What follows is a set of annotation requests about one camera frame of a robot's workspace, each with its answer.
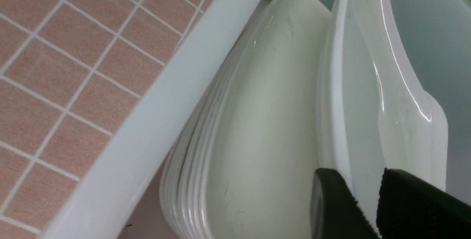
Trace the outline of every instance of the tiled wall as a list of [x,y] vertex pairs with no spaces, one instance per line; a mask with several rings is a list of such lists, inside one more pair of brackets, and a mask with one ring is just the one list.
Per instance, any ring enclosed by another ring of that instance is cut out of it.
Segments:
[[212,0],[0,0],[0,238],[35,238]]

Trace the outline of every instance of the white plate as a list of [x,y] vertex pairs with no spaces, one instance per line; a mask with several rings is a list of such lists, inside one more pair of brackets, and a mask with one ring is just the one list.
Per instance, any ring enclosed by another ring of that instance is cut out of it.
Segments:
[[[177,148],[177,143],[178,141],[180,141],[180,138],[181,138],[181,133],[169,151],[167,160],[165,161],[165,165],[163,166],[162,177],[160,178],[160,185],[159,185],[160,207],[162,209],[162,213],[164,214],[165,218],[168,218],[168,219],[170,218],[170,205],[167,203],[167,200],[165,197],[165,183],[167,181],[167,175],[169,172],[170,163],[172,161],[173,155],[175,154],[175,149]],[[173,224],[169,223],[169,225],[170,227],[172,227],[172,229],[174,229]]]
[[224,79],[222,81],[222,86],[220,87],[220,90],[218,91],[217,96],[214,99],[213,106],[212,106],[214,107],[214,109],[211,111],[210,119],[207,120],[208,128],[205,131],[205,136],[200,139],[200,142],[198,142],[198,147],[196,151],[198,155],[197,155],[197,158],[195,158],[195,160],[198,159],[196,162],[196,167],[195,167],[196,169],[195,171],[193,171],[193,167],[192,167],[192,174],[190,174],[191,175],[190,183],[192,184],[189,185],[190,190],[188,192],[189,196],[187,199],[189,200],[189,208],[190,208],[190,212],[192,213],[192,215],[190,216],[193,217],[193,219],[195,220],[195,229],[198,232],[200,238],[209,237],[209,233],[207,233],[207,231],[205,231],[203,227],[202,218],[201,218],[202,216],[201,216],[201,207],[200,207],[200,194],[201,194],[200,183],[201,183],[201,178],[202,178],[202,172],[204,170],[205,161],[207,159],[208,153],[210,152],[209,150],[210,142],[214,140],[213,137],[216,132],[215,124],[220,118],[220,112],[221,112],[220,110],[223,105],[222,99],[226,95],[226,91],[227,91],[227,88],[229,87],[230,80],[233,78],[234,76],[233,73],[237,69],[238,59],[244,47],[247,44],[247,40],[249,38],[250,32],[251,31],[249,30],[241,37],[240,41],[234,46],[231,54],[227,57],[227,59],[231,61],[231,65],[229,66],[229,70],[227,71],[227,74],[226,76],[224,76]]
[[261,17],[202,179],[212,238],[311,238],[315,86],[330,17],[318,0],[273,0]]
[[323,166],[343,175],[375,226],[385,167],[445,188],[446,117],[412,70],[390,0],[338,0],[333,14],[319,78]]
[[198,142],[205,134],[205,127],[203,127],[205,120],[208,118],[208,114],[210,113],[210,106],[214,101],[218,88],[221,86],[222,79],[227,75],[227,68],[229,67],[229,63],[224,63],[214,78],[214,84],[208,89],[209,94],[207,100],[205,100],[204,106],[202,108],[201,114],[199,119],[197,120],[197,125],[194,129],[194,133],[191,137],[190,144],[187,146],[187,153],[183,162],[183,167],[181,171],[180,181],[178,182],[178,190],[175,196],[176,200],[176,217],[180,221],[183,226],[183,229],[187,231],[187,235],[190,238],[198,238],[196,235],[196,231],[194,229],[194,225],[192,224],[189,216],[189,207],[187,203],[187,194],[188,194],[188,179],[190,177],[190,169],[195,162],[195,149],[197,147]]
[[210,110],[206,117],[206,120],[203,124],[202,133],[198,140],[198,144],[195,150],[195,158],[193,159],[191,170],[190,170],[190,178],[188,180],[187,186],[187,205],[188,205],[188,212],[190,213],[190,222],[193,224],[193,229],[197,234],[198,238],[204,237],[201,221],[199,218],[199,207],[198,207],[198,197],[199,197],[199,184],[202,172],[202,164],[205,157],[205,153],[207,152],[208,141],[210,136],[212,135],[213,125],[215,123],[217,113],[219,111],[219,106],[221,103],[222,96],[224,95],[227,84],[229,82],[230,77],[236,68],[238,63],[238,57],[240,56],[241,49],[246,45],[246,37],[243,41],[239,41],[234,48],[232,49],[231,53],[227,56],[227,70],[224,72],[222,76],[222,80],[217,87],[214,99],[210,103]]
[[202,108],[205,101],[207,100],[208,93],[205,92],[202,96],[202,99],[194,109],[192,115],[188,119],[187,124],[183,128],[179,139],[175,142],[172,157],[169,159],[169,165],[167,173],[162,176],[163,184],[160,185],[160,188],[163,187],[161,192],[161,204],[163,205],[163,212],[170,224],[170,227],[181,236],[183,232],[183,227],[181,223],[175,218],[176,215],[176,204],[175,197],[177,195],[178,182],[181,177],[181,167],[183,165],[183,160],[187,153],[187,147],[190,142],[190,139],[195,131],[196,122],[201,114]]

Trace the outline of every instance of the white bowl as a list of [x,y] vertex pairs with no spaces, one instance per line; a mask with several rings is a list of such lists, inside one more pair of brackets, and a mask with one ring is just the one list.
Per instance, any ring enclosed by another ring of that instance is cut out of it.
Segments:
[[333,15],[319,76],[323,166],[375,226],[385,167],[445,188],[446,117],[412,70],[390,0],[338,0]]
[[261,17],[203,172],[212,238],[311,238],[316,75],[330,17],[318,0],[273,0]]

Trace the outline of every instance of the stack of white plates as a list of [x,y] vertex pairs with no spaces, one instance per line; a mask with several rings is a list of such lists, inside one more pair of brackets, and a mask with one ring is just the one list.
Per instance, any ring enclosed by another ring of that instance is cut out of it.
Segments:
[[310,239],[314,171],[335,168],[375,225],[385,167],[444,189],[447,122],[390,0],[273,0],[235,45],[165,164],[184,239]]
[[273,0],[241,37],[164,165],[181,238],[310,238],[316,75],[330,11]]

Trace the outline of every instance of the gray plastic container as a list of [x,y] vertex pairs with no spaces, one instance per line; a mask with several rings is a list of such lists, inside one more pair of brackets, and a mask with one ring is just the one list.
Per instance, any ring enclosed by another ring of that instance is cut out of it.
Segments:
[[448,120],[446,191],[471,204],[471,2],[391,2],[415,74]]

